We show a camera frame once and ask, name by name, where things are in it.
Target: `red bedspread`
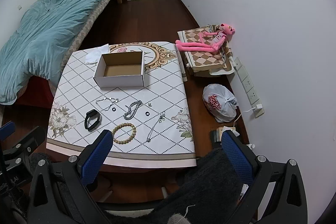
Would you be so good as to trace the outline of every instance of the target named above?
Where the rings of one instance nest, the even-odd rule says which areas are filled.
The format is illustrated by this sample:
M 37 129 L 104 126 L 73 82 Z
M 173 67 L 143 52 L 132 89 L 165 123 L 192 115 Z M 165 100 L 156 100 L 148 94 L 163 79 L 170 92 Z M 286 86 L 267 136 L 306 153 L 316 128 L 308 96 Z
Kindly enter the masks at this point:
M 15 104 L 51 108 L 54 97 L 46 79 L 32 76 L 29 79 L 26 92 L 18 98 Z

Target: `pink panther toy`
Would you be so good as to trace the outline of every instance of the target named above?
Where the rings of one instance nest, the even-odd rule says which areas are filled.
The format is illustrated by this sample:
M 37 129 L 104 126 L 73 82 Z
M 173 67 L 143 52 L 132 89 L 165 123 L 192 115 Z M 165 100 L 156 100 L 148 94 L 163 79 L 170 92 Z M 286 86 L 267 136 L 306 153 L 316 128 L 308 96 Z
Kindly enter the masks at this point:
M 234 33 L 235 29 L 233 29 L 231 26 L 227 24 L 221 24 L 219 26 L 218 32 L 200 32 L 199 39 L 201 43 L 199 42 L 182 43 L 180 40 L 176 40 L 175 44 L 179 51 L 184 52 L 218 52 L 220 47 L 225 42 L 227 35 Z M 209 36 L 209 35 L 215 35 L 215 38 L 212 41 L 210 41 L 210 45 L 207 45 L 204 43 L 203 36 Z

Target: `white cable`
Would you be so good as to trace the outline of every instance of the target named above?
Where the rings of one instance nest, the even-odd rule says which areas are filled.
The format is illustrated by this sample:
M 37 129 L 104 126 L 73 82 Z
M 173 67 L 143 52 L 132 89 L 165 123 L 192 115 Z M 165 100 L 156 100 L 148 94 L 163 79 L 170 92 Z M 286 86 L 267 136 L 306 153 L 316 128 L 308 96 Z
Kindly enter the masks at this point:
M 235 121 L 233 122 L 233 127 L 235 127 L 235 122 L 237 122 L 237 120 L 240 118 L 240 116 L 244 113 L 244 112 L 249 112 L 251 110 L 255 110 L 255 107 L 252 107 L 251 109 L 249 110 L 246 110 L 246 111 L 243 111 L 242 113 L 240 113 L 239 117 L 237 119 L 235 119 Z
M 185 215 L 182 216 L 181 219 L 180 219 L 179 221 L 176 222 L 176 224 L 178 224 L 183 218 L 185 218 L 185 216 L 186 216 L 187 213 L 188 213 L 188 208 L 189 208 L 189 207 L 192 207 L 192 206 L 196 206 L 196 205 L 189 205 L 189 206 L 187 207 L 187 209 L 185 210 Z

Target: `power socket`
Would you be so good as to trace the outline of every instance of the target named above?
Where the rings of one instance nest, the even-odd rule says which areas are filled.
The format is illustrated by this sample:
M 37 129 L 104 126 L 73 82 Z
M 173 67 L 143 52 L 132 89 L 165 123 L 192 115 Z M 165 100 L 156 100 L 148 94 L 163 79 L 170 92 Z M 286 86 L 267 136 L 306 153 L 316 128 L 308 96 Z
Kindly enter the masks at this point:
M 247 97 L 249 98 L 251 105 L 259 100 L 259 96 L 254 88 L 250 89 L 250 91 L 247 93 Z
M 238 70 L 238 76 L 241 82 L 248 76 L 247 71 L 244 66 L 241 66 Z
M 242 65 L 243 65 L 243 64 L 241 63 L 239 57 L 236 57 L 236 59 L 235 59 L 235 67 L 236 67 L 236 70 L 238 71 Z
M 242 83 L 246 93 L 253 88 L 253 83 L 249 76 L 247 76 Z

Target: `blue gripper pad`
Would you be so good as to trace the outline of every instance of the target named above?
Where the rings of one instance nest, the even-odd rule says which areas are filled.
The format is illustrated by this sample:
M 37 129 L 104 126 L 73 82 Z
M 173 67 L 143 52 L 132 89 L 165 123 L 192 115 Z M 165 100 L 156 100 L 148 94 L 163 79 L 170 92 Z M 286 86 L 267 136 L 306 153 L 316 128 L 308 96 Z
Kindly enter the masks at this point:
M 5 140 L 8 136 L 15 132 L 15 124 L 8 122 L 0 128 L 0 141 Z
M 94 182 L 112 146 L 112 132 L 105 129 L 100 133 L 93 144 L 86 146 L 82 153 L 80 153 L 77 170 L 84 186 Z
M 254 181 L 252 165 L 226 131 L 222 134 L 221 145 L 242 183 L 251 186 Z

